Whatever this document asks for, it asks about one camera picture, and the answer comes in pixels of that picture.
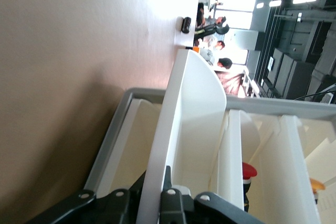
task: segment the metal screw head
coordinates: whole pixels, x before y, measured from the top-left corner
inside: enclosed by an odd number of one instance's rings
[[[210,197],[208,195],[201,195],[200,199],[210,201]]]
[[[115,194],[117,197],[121,197],[124,195],[124,192],[123,191],[119,191]]]
[[[175,195],[176,194],[175,190],[173,190],[173,189],[169,189],[167,191],[167,193],[170,194],[170,195]]]
[[[81,199],[86,199],[86,198],[89,198],[90,195],[89,195],[89,194],[81,194],[81,195],[79,195],[79,197],[80,197]]]

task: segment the red cap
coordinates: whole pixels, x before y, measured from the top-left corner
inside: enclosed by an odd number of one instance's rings
[[[250,179],[257,174],[257,170],[253,166],[243,162],[243,179]]]

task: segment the black cable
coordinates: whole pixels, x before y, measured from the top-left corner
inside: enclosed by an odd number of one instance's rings
[[[294,101],[298,101],[298,100],[301,100],[302,98],[306,98],[306,97],[313,97],[314,95],[321,95],[321,94],[327,94],[327,93],[332,93],[332,92],[336,92],[336,90],[329,90],[329,91],[325,91],[325,92],[319,92],[319,93],[315,93],[315,94],[305,95],[304,97],[299,97],[299,98],[294,99]]]

